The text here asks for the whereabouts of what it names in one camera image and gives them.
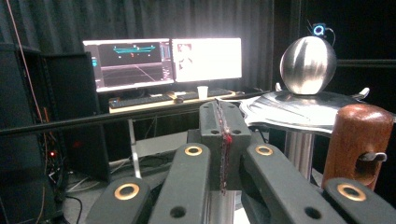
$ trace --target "chrome ball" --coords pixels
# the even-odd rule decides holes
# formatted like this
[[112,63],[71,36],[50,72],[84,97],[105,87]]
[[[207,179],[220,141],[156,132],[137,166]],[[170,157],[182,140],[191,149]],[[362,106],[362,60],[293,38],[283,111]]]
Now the chrome ball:
[[307,36],[286,49],[280,61],[280,75],[290,92],[313,95],[329,84],[336,65],[332,46],[322,38]]

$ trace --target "wooden post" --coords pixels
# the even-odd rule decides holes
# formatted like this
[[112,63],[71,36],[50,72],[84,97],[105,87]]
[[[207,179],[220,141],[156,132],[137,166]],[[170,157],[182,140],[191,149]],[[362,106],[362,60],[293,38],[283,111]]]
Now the wooden post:
[[392,126],[393,116],[378,106],[342,107],[332,130],[322,187],[329,179],[345,177],[374,189]]

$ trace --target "computer monitor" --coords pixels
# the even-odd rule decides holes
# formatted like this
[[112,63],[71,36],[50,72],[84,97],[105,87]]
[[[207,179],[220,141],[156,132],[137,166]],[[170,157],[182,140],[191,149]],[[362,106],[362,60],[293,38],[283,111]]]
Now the computer monitor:
[[83,41],[92,56],[97,92],[174,82],[168,38]]
[[172,39],[176,82],[242,77],[240,38]]

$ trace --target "metal plate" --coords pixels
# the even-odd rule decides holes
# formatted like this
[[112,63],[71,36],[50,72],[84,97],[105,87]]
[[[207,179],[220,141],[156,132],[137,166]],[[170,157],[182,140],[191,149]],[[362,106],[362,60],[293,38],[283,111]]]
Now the metal plate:
[[337,111],[352,104],[362,104],[350,96],[320,92],[296,95],[289,91],[273,91],[241,101],[247,126],[267,125],[285,131],[329,135]]

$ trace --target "wire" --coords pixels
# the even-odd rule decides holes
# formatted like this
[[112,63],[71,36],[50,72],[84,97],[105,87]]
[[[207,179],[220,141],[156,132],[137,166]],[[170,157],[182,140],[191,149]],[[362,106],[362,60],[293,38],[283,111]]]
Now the wire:
[[40,121],[42,123],[43,122],[43,118],[41,116],[41,112],[40,112],[40,108],[39,108],[38,103],[37,103],[37,99],[35,98],[35,90],[33,88],[32,80],[30,79],[30,73],[29,73],[29,69],[28,69],[28,66],[27,66],[26,58],[24,56],[23,47],[22,47],[22,44],[21,44],[21,39],[20,39],[20,36],[18,35],[17,24],[15,23],[14,16],[13,16],[12,10],[11,10],[11,5],[9,4],[9,0],[6,0],[6,1],[7,1],[8,11],[9,11],[9,16],[11,17],[12,25],[13,25],[13,27],[15,29],[15,36],[17,37],[18,45],[20,47],[21,56],[22,56],[22,60],[23,60],[23,65],[26,68],[26,76],[27,76],[27,78],[29,80],[30,90],[32,91],[33,99],[35,101],[35,109],[37,110],[37,115],[38,115],[38,117],[39,117],[39,119],[40,119]]
[[309,22],[309,20],[306,20],[307,22],[308,22],[308,26],[306,27],[306,29],[308,30],[308,32],[309,32],[309,34],[311,34],[312,35],[312,25],[311,25],[311,22]]
[[66,193],[68,192],[72,192],[73,189],[75,189],[76,187],[80,186],[82,183],[84,183],[87,179],[89,179],[89,177],[85,177],[84,179],[80,180],[75,186],[73,186],[72,188],[68,189],[66,191]]
[[[15,22],[15,20],[14,20],[14,15],[13,15],[13,13],[12,13],[11,4],[9,3],[9,0],[6,0],[6,2],[7,2],[7,7],[8,7],[9,16],[10,16],[11,21],[12,21],[12,26],[13,26],[14,31],[15,31],[15,36],[17,37],[17,40],[18,40],[18,46],[19,46],[20,51],[21,51],[21,56],[22,56],[22,60],[23,60],[23,65],[24,65],[25,70],[26,70],[26,76],[27,76],[28,81],[29,81],[30,90],[31,90],[31,92],[32,92],[33,100],[35,101],[35,110],[37,111],[38,118],[39,118],[40,122],[42,123],[42,122],[43,122],[43,118],[42,118],[42,116],[41,116],[41,112],[40,112],[40,108],[39,108],[39,106],[38,106],[37,99],[35,98],[35,90],[34,90],[34,88],[33,88],[32,80],[30,79],[29,68],[28,68],[28,66],[27,66],[26,58],[25,58],[25,56],[24,56],[23,47],[22,47],[22,44],[21,44],[21,39],[20,39],[20,36],[19,36],[19,34],[18,34],[17,24],[16,24],[16,22]],[[47,172],[47,157],[46,157],[46,166],[45,166],[45,168],[44,168],[44,174],[46,174],[46,172]],[[40,209],[40,213],[39,213],[39,215],[38,215],[37,220],[36,220],[35,223],[38,223],[38,221],[40,220],[40,218],[41,218],[42,215],[43,215],[45,196],[46,196],[46,188],[45,188],[45,186],[44,186],[44,184],[43,184],[43,194],[42,194],[42,201],[41,201],[41,209]]]
[[148,138],[149,131],[151,130],[152,124],[153,124],[154,122],[157,124],[157,116],[155,116],[155,118],[152,119],[152,122],[151,122],[151,124],[149,125],[148,130],[146,131],[145,139]]
[[45,199],[46,199],[46,187],[44,187],[44,184],[43,184],[43,194],[42,194],[42,199],[41,199],[40,214],[38,215],[37,220],[35,221],[35,224],[37,224],[40,221],[40,218],[43,216]]
[[334,32],[334,30],[332,28],[326,28],[326,30],[329,30],[329,31],[332,32],[332,36],[333,36],[332,46],[334,46],[334,43],[335,43],[335,32]]
[[80,199],[78,199],[78,198],[67,196],[67,195],[66,195],[66,198],[74,199],[74,200],[78,201],[78,203],[79,203],[79,212],[78,212],[78,218],[77,218],[77,222],[76,222],[76,224],[78,224],[79,223],[79,219],[81,218],[81,213],[82,213],[82,201]]
[[87,188],[84,188],[84,189],[75,189],[75,190],[69,190],[69,191],[67,191],[67,193],[74,193],[74,192],[80,192],[80,191],[84,191],[84,190],[87,190],[87,189],[92,189],[92,188],[94,188],[94,187],[98,186],[99,184],[100,184],[100,182],[99,182],[99,181],[96,181],[96,182],[94,182],[92,185],[88,186]]
[[114,174],[116,171],[118,171],[122,166],[125,165],[127,160],[123,161],[122,164],[120,164],[118,167],[114,168],[114,170],[110,171],[111,174]]
[[3,200],[1,200],[1,196],[0,196],[0,204],[1,204],[1,210],[2,210],[1,212],[2,212],[2,214],[4,214],[4,219],[6,220],[6,223],[9,223],[7,213],[6,213],[6,208],[4,207]]
[[268,140],[264,137],[264,134],[262,134],[262,131],[259,130],[260,135],[262,136],[262,140],[264,141],[264,143],[268,143]]

